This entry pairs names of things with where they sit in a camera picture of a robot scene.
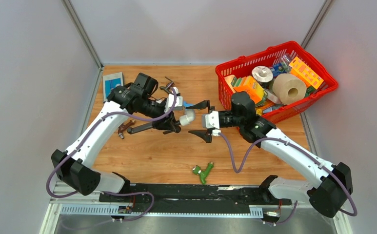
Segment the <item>black metal faucet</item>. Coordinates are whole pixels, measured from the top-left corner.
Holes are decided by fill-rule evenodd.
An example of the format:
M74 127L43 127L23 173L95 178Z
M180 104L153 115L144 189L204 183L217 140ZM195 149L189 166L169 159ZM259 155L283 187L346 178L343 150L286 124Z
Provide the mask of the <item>black metal faucet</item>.
M143 131L146 131L146 130L154 129L154 123L155 122L156 121L152 121L152 122L149 122L149 123L137 126L137 127L130 127L130 128L127 129L127 133L136 134L136 133L143 132Z

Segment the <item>white pvc elbow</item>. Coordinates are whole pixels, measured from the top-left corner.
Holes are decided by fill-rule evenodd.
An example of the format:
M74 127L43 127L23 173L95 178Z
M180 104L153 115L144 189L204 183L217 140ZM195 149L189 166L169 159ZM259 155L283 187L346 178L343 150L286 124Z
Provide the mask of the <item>white pvc elbow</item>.
M179 117L179 123L181 126L191 124L196 119L195 110L185 109L185 114Z

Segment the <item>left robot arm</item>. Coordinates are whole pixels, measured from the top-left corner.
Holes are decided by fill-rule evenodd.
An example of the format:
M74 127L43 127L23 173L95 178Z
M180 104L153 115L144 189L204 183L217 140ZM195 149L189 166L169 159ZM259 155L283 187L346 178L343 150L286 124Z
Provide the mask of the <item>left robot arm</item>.
M71 195L89 195L94 191L108 192L119 202L129 199L131 190L125 185L125 178L115 173L93 170L92 166L101 149L115 129L127 119L146 121L145 129L177 131L173 110L181 107L182 97L176 87L161 103L151 98L159 83L149 75L139 73L134 82L112 89L102 110L82 135L66 150L55 150L51 155L54 169L46 182L51 197L61 198L50 190L50 181L57 176L74 189Z

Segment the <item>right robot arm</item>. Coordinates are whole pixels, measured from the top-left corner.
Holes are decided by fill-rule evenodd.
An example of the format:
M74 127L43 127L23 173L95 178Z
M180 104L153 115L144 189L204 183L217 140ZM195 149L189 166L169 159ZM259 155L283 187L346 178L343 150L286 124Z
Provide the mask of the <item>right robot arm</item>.
M230 110L216 111L209 100L191 105L189 109L208 111L202 115L203 130L192 130L191 133L207 143L212 141L213 136L222 137L230 157L234 156L234 152L222 128L238 127L242 138L251 144L239 168L235 160L231 160L235 173L242 171L249 153L253 147L258 147L277 156L304 176L304 181L288 180L277 175L267 177L259 194L264 203L290 199L310 203L325 217L332 218L337 212L357 216L358 210L351 197L353 183L350 167L343 162L333 164L322 159L291 140L275 124L257 114L255 103L246 92L231 96Z

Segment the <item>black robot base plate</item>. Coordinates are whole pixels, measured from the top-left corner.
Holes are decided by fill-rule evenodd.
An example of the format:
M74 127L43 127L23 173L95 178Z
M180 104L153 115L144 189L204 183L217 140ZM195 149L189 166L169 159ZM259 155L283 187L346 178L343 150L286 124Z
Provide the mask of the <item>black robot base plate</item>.
M135 212L143 212L151 202L153 213L245 214L251 205L291 205L289 199L278 200L258 186L131 184L121 193L129 196L100 195L99 201L134 204Z

